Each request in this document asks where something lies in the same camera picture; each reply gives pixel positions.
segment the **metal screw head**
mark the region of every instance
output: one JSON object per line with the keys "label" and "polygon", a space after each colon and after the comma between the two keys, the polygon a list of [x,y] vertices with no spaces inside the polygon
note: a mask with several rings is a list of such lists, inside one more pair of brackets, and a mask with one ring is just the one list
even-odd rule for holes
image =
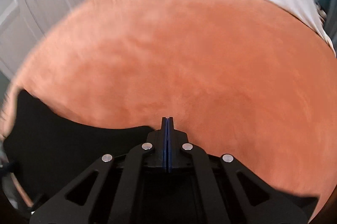
{"label": "metal screw head", "polygon": [[104,156],[102,156],[102,160],[104,162],[109,162],[110,160],[112,160],[112,155],[110,154],[105,154]]}
{"label": "metal screw head", "polygon": [[224,162],[232,162],[234,160],[234,157],[230,154],[225,154],[222,156],[222,160]]}
{"label": "metal screw head", "polygon": [[184,150],[192,150],[193,145],[191,145],[191,143],[184,143],[183,146],[182,146],[182,148]]}
{"label": "metal screw head", "polygon": [[152,148],[152,143],[143,143],[142,148],[144,150],[150,150]]}

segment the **black plastic mount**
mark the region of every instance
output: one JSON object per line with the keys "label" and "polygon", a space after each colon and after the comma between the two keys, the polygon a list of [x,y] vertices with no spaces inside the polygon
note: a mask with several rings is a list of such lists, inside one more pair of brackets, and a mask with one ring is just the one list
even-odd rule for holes
{"label": "black plastic mount", "polygon": [[96,160],[30,224],[305,224],[318,199],[275,190],[240,161],[208,155],[163,118],[147,144]]}

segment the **silver rivet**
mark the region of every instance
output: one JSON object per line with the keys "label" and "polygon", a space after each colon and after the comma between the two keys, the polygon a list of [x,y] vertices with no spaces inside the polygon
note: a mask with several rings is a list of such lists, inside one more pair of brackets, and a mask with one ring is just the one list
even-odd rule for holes
{"label": "silver rivet", "polygon": [[191,143],[184,143],[183,146],[182,146],[182,148],[184,150],[192,150],[193,145],[191,145]]}
{"label": "silver rivet", "polygon": [[112,160],[112,155],[106,154],[106,155],[102,156],[102,160],[104,162],[109,162],[110,160]]}
{"label": "silver rivet", "polygon": [[233,156],[230,154],[225,154],[222,156],[224,162],[232,162],[234,160]]}
{"label": "silver rivet", "polygon": [[152,143],[143,143],[142,148],[144,150],[150,150],[152,148]]}

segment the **orange fabric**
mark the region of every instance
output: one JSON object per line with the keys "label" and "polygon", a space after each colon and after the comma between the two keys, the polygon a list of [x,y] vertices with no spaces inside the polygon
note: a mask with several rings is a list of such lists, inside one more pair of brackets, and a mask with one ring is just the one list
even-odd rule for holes
{"label": "orange fabric", "polygon": [[70,120],[178,130],[274,187],[337,183],[337,66],[310,28],[266,0],[88,0],[29,55],[18,88]]}

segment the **orange suede surface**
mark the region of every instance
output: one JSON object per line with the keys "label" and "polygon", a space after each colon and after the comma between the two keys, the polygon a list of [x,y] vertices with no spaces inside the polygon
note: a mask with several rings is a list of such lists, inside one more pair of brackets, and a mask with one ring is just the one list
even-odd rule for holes
{"label": "orange suede surface", "polygon": [[13,80],[70,120],[175,127],[263,180],[318,195],[337,183],[337,63],[328,45],[266,0],[88,0]]}

